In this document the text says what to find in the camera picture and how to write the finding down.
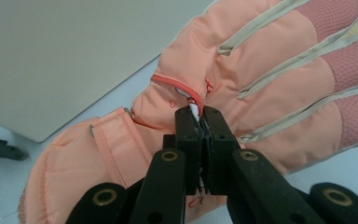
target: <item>pink fabric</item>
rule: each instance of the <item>pink fabric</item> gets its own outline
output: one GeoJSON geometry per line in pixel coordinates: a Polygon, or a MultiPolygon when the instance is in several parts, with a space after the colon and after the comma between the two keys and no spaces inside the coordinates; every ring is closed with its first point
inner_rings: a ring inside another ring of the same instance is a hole
{"type": "Polygon", "coordinates": [[[336,101],[342,117],[342,135],[338,148],[352,147],[358,143],[358,95],[336,101]]]}
{"type": "Polygon", "coordinates": [[[358,17],[358,3],[352,0],[313,0],[297,10],[313,22],[318,41],[348,26],[358,17]]]}
{"type": "Polygon", "coordinates": [[[344,49],[322,56],[330,65],[336,80],[334,92],[358,86],[358,40],[344,49]]]}
{"type": "Polygon", "coordinates": [[[123,108],[78,123],[57,136],[34,165],[20,206],[22,223],[64,223],[88,189],[103,182],[130,186],[145,176],[150,160],[123,108]]]}

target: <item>white stripe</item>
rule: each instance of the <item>white stripe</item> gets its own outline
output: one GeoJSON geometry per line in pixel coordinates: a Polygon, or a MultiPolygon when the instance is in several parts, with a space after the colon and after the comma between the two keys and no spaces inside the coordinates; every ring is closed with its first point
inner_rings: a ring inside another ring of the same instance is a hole
{"type": "Polygon", "coordinates": [[[247,143],[253,143],[253,142],[259,141],[263,138],[266,138],[272,134],[275,134],[283,129],[286,129],[290,126],[293,126],[293,125],[299,123],[301,120],[306,119],[310,115],[312,115],[316,110],[320,109],[324,105],[327,105],[328,103],[330,103],[334,100],[350,97],[350,96],[357,95],[357,94],[358,94],[358,91],[351,91],[351,92],[344,92],[341,94],[334,94],[334,95],[329,95],[327,97],[324,97],[323,99],[321,99],[313,104],[304,106],[304,107],[298,109],[297,111],[295,111],[281,119],[278,119],[268,125],[265,125],[261,128],[258,128],[256,130],[252,131],[251,133],[247,133],[247,134],[241,136],[239,138],[239,142],[242,144],[247,144],[247,143]]]}
{"type": "Polygon", "coordinates": [[[240,46],[246,39],[252,36],[259,29],[265,27],[271,22],[277,20],[288,12],[292,11],[296,7],[300,7],[306,4],[309,0],[284,0],[276,6],[261,13],[256,18],[248,22],[243,26],[235,35],[221,44],[217,52],[222,55],[228,56],[232,50],[240,46]]]}

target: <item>brass screw hole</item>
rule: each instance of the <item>brass screw hole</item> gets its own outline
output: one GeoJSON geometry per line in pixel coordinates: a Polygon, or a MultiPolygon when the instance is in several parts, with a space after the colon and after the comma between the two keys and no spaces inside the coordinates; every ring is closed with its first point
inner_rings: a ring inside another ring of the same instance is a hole
{"type": "Polygon", "coordinates": [[[247,161],[257,161],[258,160],[258,156],[250,151],[241,152],[241,157],[247,161]]]}
{"type": "Polygon", "coordinates": [[[330,202],[341,206],[351,206],[353,204],[352,199],[348,195],[337,189],[324,189],[324,197],[330,202]]]}
{"type": "Polygon", "coordinates": [[[161,158],[165,161],[176,161],[178,157],[178,154],[174,151],[167,151],[161,155],[161,158]]]}
{"type": "Polygon", "coordinates": [[[113,189],[101,189],[94,197],[92,201],[98,206],[105,206],[115,201],[117,198],[117,193],[113,189]]]}

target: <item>pink glove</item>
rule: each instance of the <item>pink glove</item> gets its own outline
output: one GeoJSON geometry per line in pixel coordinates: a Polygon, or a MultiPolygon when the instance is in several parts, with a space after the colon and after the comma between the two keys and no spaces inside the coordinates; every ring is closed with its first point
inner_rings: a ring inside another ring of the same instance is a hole
{"type": "MultiPolygon", "coordinates": [[[[220,110],[243,147],[282,173],[358,146],[358,36],[338,40],[358,0],[220,0],[164,50],[133,103],[61,133],[36,162],[21,197],[23,223],[64,223],[91,187],[127,188],[145,176],[174,112],[220,110]]],[[[189,196],[186,220],[225,203],[189,196]]]]}

